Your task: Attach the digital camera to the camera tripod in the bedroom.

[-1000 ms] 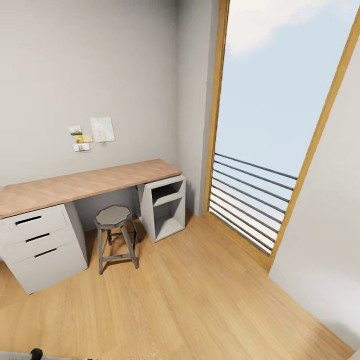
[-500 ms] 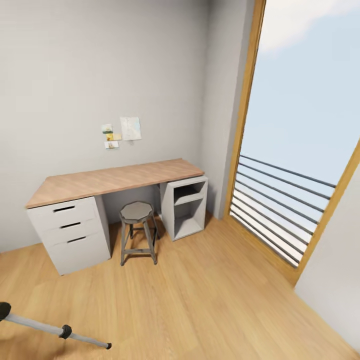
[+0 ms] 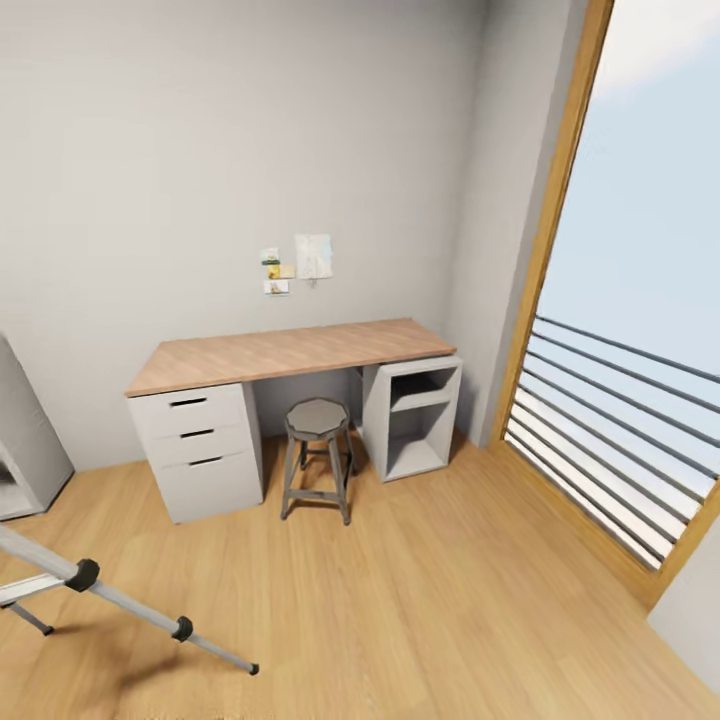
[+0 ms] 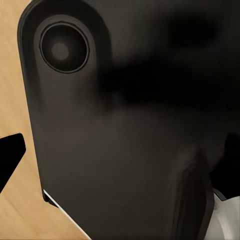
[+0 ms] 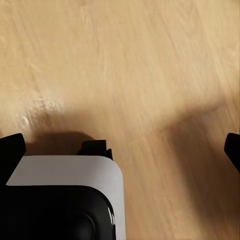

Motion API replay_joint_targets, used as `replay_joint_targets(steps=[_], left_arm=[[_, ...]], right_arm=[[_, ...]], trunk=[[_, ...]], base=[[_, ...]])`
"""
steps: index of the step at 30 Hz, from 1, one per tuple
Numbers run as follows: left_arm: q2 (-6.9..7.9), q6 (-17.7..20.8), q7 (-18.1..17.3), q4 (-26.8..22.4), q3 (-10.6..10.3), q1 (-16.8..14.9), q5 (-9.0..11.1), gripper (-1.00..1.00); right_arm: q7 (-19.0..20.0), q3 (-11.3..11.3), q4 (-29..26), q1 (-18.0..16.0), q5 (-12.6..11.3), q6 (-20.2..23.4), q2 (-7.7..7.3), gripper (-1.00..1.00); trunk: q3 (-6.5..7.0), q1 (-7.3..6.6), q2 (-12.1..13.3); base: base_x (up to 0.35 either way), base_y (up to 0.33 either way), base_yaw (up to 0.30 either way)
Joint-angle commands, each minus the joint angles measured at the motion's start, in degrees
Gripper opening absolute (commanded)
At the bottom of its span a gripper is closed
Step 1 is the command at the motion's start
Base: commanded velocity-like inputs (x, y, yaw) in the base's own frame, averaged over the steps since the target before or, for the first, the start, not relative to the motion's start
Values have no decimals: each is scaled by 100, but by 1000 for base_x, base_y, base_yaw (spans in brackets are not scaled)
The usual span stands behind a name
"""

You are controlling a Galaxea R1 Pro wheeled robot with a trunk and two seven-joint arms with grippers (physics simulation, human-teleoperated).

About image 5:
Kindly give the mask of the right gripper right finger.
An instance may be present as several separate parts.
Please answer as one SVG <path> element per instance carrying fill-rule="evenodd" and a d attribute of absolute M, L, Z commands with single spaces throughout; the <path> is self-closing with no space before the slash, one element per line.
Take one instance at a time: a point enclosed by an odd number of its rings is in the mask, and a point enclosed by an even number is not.
<path fill-rule="evenodd" d="M 240 135 L 235 133 L 229 133 L 227 135 L 224 151 L 240 172 Z"/>

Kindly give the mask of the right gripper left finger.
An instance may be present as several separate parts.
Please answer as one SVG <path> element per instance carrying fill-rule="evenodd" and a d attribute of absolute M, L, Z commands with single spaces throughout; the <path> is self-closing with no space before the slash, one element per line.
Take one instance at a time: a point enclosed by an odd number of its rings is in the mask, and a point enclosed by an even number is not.
<path fill-rule="evenodd" d="M 0 138 L 0 193 L 25 153 L 22 133 Z"/>

